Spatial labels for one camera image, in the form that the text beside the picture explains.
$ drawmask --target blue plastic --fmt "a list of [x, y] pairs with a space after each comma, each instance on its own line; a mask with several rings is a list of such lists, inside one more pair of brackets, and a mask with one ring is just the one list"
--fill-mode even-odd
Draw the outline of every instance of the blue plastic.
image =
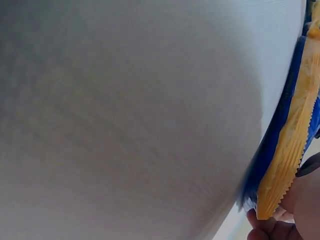
[[[285, 125], [292, 98], [295, 93], [295, 87], [297, 84], [297, 78], [299, 68], [301, 64], [302, 54], [306, 37], [302, 36], [298, 39], [295, 51], [293, 54], [291, 66], [289, 69], [288, 77], [284, 85], [282, 95], [280, 97], [278, 106], [274, 112], [270, 125], [266, 131], [266, 134], [252, 160], [252, 165], [249, 168], [248, 175], [244, 181], [244, 185], [241, 191], [240, 198], [237, 203], [240, 208], [248, 211], [252, 208], [256, 209], [257, 206], [257, 190], [259, 184], [265, 175], [272, 158], [275, 154], [276, 146], [278, 144], [279, 134], [283, 126]], [[305, 146], [305, 150], [309, 147], [312, 139], [320, 129], [320, 97], [314, 105], [312, 113], [310, 127], [308, 129], [308, 139]]]

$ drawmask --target plastic bag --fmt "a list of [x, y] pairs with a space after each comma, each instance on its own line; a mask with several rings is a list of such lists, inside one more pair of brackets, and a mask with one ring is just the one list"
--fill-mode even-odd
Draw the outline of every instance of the plastic bag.
[[320, 129], [319, 84], [320, 41], [302, 36], [238, 202], [246, 211], [255, 208], [258, 219], [273, 215]]

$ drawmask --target white fabric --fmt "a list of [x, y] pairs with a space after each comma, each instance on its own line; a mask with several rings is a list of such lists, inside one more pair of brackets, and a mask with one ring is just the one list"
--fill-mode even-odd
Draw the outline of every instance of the white fabric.
[[277, 105], [301, 0], [0, 2], [0, 235], [210, 240]]

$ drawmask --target snack bag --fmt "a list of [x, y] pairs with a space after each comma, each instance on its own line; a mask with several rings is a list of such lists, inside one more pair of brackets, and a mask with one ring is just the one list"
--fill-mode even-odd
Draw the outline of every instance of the snack bag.
[[253, 158], [240, 206], [270, 218], [320, 128], [320, 41], [302, 36], [266, 134]]

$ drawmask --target yellow packaging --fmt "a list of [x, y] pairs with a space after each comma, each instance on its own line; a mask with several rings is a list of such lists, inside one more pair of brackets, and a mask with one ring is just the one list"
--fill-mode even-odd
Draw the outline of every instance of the yellow packaging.
[[320, 41], [307, 37], [287, 120], [279, 133], [272, 161], [257, 189], [258, 219], [265, 220], [273, 215], [295, 178], [308, 138], [319, 86]]

